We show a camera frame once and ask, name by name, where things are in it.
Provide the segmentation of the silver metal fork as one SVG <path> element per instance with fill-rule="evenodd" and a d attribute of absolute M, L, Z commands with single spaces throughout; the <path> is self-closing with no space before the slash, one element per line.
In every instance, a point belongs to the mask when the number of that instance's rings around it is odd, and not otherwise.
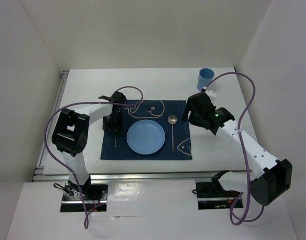
<path fill-rule="evenodd" d="M 116 142 L 117 142 L 117 130 L 114 132 L 114 147 L 116 147 Z"/>

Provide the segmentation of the dark blue whale placemat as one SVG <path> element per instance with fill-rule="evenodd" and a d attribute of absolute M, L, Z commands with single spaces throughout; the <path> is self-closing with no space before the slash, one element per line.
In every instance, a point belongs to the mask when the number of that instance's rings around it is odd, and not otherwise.
<path fill-rule="evenodd" d="M 118 133 L 104 133 L 101 160 L 192 159 L 189 123 L 182 121 L 185 100 L 144 100 L 122 111 Z"/>

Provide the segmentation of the silver metal spoon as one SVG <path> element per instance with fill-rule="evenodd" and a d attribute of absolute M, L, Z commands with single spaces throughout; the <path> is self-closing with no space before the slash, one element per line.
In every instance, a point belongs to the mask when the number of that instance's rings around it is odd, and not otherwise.
<path fill-rule="evenodd" d="M 172 137 L 172 152 L 174 152 L 174 125 L 177 123 L 177 116 L 171 114 L 168 116 L 168 123 L 171 124 L 172 127 L 172 132 L 171 132 L 171 137 Z"/>

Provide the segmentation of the light blue plastic plate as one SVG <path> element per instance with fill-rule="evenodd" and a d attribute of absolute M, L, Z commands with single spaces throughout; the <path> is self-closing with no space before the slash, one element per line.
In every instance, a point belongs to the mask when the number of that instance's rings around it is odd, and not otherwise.
<path fill-rule="evenodd" d="M 140 120 L 132 124 L 126 134 L 130 149 L 141 155 L 158 152 L 165 143 L 163 127 L 153 120 Z"/>

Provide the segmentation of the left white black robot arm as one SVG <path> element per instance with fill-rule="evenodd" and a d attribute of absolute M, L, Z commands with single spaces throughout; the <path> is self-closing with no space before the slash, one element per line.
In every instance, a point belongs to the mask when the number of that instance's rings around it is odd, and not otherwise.
<path fill-rule="evenodd" d="M 110 97 L 101 96 L 99 99 L 104 102 L 90 103 L 75 110 L 61 110 L 52 135 L 52 143 L 69 167 L 68 184 L 81 200 L 89 198 L 92 193 L 91 177 L 86 170 L 83 155 L 89 126 L 102 119 L 103 131 L 116 136 L 122 129 L 122 109 L 127 102 L 119 91 L 115 91 Z"/>

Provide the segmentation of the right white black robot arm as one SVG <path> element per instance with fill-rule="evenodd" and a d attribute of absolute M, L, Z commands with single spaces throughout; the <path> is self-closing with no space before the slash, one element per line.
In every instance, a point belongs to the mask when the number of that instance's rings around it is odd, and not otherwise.
<path fill-rule="evenodd" d="M 225 108 L 216 108 L 203 92 L 190 96 L 182 116 L 183 121 L 211 131 L 224 140 L 241 157 L 247 157 L 255 177 L 250 182 L 242 173 L 223 170 L 212 177 L 211 190 L 216 196 L 227 191 L 245 193 L 267 206 L 290 188 L 292 164 L 279 160 L 261 147 L 248 133 L 238 128 L 238 122 Z"/>

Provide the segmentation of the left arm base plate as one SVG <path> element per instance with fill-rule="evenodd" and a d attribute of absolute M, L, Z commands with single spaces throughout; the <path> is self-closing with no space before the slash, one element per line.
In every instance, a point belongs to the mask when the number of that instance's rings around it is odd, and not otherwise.
<path fill-rule="evenodd" d="M 83 212 L 83 204 L 80 193 L 69 186 L 66 182 L 64 186 L 58 183 L 55 187 L 63 191 L 60 212 L 77 213 Z M 108 184 L 95 184 L 90 188 L 90 192 L 83 194 L 86 210 L 93 209 L 94 212 L 105 212 L 107 210 Z"/>

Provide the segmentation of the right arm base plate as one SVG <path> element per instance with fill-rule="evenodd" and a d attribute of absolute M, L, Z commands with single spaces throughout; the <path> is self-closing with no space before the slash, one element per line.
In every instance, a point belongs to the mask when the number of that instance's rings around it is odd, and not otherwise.
<path fill-rule="evenodd" d="M 199 210 L 229 209 L 240 194 L 237 191 L 219 191 L 212 182 L 196 182 L 192 193 L 197 196 Z"/>

